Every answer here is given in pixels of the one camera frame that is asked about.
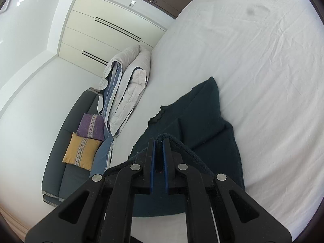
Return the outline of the white bed sheet mattress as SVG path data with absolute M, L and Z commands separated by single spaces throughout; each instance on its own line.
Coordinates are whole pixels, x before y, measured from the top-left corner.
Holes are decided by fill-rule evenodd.
M 296 239 L 323 199 L 323 23 L 309 0 L 193 0 L 152 52 L 112 166 L 127 160 L 161 106 L 210 77 L 246 192 Z

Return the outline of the folded grey blue duvet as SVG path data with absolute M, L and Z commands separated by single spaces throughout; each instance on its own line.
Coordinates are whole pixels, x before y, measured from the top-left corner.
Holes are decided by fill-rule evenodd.
M 147 86 L 151 52 L 142 45 L 130 46 L 115 55 L 99 83 L 97 110 L 109 133 L 120 134 Z

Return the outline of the blue pillow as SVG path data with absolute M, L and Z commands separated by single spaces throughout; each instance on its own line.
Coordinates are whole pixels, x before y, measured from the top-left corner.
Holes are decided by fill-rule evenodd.
M 114 139 L 112 137 L 107 138 L 100 147 L 98 148 L 92 168 L 90 171 L 90 177 L 95 174 L 103 174 L 110 166 L 110 162 L 112 159 L 112 145 Z

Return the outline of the cream wardrobe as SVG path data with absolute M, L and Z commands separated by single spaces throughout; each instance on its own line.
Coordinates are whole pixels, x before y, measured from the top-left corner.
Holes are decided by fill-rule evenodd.
M 107 0 L 75 0 L 63 32 L 59 57 L 102 76 L 109 60 L 127 47 L 153 50 L 165 30 Z

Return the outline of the dark green knit sweater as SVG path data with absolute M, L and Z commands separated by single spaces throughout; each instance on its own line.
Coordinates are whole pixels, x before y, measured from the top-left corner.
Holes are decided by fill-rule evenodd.
M 163 157 L 162 141 L 168 138 L 172 151 L 201 173 L 224 173 L 244 188 L 242 161 L 232 125 L 221 116 L 218 86 L 213 77 L 198 84 L 169 106 L 161 107 L 129 152 L 129 159 L 105 174 L 117 173 L 146 151 L 156 140 L 157 156 Z

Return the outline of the yellow patterned cushion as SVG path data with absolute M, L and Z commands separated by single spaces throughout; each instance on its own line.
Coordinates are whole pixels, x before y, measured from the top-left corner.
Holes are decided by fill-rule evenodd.
M 102 141 L 79 137 L 73 133 L 62 162 L 90 171 L 94 156 L 101 144 Z

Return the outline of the purple patterned cushion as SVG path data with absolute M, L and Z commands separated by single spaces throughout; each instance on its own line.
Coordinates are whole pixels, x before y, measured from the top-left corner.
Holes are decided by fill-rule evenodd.
M 104 120 L 98 114 L 84 114 L 76 134 L 79 137 L 104 141 Z

